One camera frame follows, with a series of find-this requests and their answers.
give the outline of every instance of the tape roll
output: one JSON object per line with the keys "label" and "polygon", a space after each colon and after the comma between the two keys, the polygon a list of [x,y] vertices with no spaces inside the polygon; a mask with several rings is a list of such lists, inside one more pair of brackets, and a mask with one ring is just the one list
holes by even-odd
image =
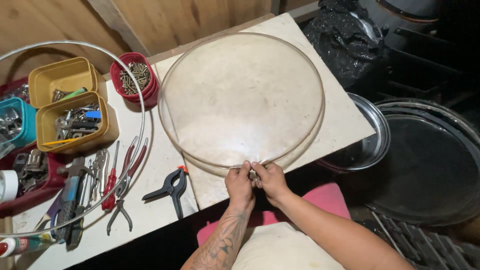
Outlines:
{"label": "tape roll", "polygon": [[0,171],[0,203],[15,200],[17,192],[17,172],[13,170]]}

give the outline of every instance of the hand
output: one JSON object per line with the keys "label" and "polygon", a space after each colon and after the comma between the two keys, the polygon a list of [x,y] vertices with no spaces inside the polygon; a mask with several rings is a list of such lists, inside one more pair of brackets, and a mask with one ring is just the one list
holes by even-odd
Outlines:
{"label": "hand", "polygon": [[241,209],[252,210],[255,206],[255,195],[252,193],[252,182],[249,179],[250,162],[244,161],[240,169],[231,169],[225,178],[225,186],[230,196],[230,205]]}
{"label": "hand", "polygon": [[273,206],[278,207],[280,198],[291,193],[287,187],[282,167],[275,163],[263,167],[258,162],[253,162],[252,166],[253,170],[260,177],[260,181],[257,182],[257,187],[263,188],[268,201]]}

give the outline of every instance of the tattooed forearm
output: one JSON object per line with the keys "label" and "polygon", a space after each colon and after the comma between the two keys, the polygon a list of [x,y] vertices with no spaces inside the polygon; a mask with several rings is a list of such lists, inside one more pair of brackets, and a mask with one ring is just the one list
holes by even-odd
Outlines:
{"label": "tattooed forearm", "polygon": [[219,231],[214,232],[213,238],[199,249],[193,258],[191,269],[231,269],[245,234],[248,218],[249,215],[238,208],[227,210],[218,225]]}

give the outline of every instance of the black plastic bag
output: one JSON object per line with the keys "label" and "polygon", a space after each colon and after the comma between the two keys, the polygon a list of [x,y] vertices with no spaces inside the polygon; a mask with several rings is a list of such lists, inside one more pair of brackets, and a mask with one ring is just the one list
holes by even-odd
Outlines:
{"label": "black plastic bag", "polygon": [[358,0],[320,0],[303,30],[343,87],[354,84],[387,55],[383,36]]}

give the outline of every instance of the hammer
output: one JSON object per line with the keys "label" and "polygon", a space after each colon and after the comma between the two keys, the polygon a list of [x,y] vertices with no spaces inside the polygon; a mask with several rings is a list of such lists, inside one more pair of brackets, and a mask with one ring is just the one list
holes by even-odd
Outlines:
{"label": "hammer", "polygon": [[[68,178],[65,181],[65,187],[62,190],[60,205],[61,210],[57,215],[57,223],[63,224],[71,220],[75,213],[75,199],[77,196],[77,188],[80,178],[84,172],[93,175],[93,171],[85,166],[85,158],[75,158],[70,167],[62,166],[57,169],[58,174],[68,172]],[[64,226],[55,231],[57,235],[57,242],[59,244],[65,243],[70,235],[71,225]]]}

